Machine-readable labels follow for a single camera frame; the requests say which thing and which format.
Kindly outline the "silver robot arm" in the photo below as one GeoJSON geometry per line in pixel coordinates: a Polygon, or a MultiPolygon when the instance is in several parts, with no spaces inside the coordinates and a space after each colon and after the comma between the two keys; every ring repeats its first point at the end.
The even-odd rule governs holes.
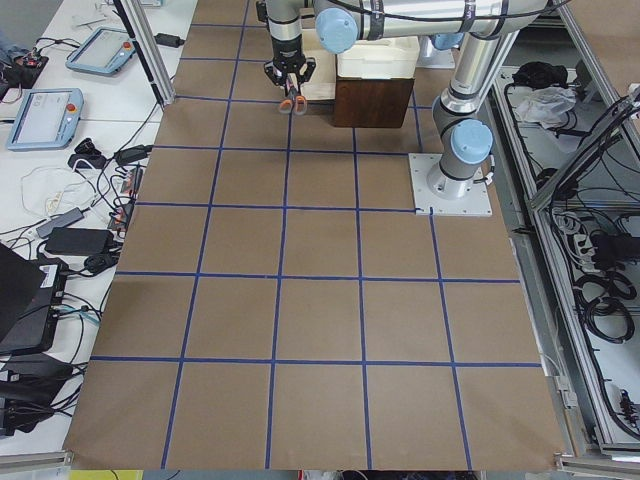
{"type": "Polygon", "coordinates": [[[562,7],[560,1],[298,1],[266,0],[256,15],[269,32],[273,57],[264,72],[284,86],[290,76],[307,82],[314,60],[303,53],[301,12],[314,12],[322,47],[334,54],[358,41],[459,35],[461,50],[448,86],[434,102],[432,117],[443,145],[427,176],[430,191],[446,200],[466,196],[493,145],[491,130],[477,120],[498,70],[518,32],[541,15],[562,7]]]}

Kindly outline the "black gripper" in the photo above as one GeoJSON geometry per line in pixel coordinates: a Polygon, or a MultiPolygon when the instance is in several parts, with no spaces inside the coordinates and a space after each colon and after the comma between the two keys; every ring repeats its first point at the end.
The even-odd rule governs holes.
{"type": "Polygon", "coordinates": [[[311,79],[315,69],[315,59],[306,57],[300,49],[282,51],[275,48],[273,59],[263,65],[265,75],[274,85],[284,89],[288,100],[304,97],[302,84],[311,79]]]}

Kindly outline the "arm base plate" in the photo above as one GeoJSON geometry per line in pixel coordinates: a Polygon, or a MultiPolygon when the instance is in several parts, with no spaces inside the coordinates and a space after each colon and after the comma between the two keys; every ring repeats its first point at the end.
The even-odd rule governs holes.
{"type": "Polygon", "coordinates": [[[414,210],[424,216],[490,217],[492,207],[484,174],[479,167],[467,180],[452,180],[440,169],[441,154],[411,153],[414,210]]]}

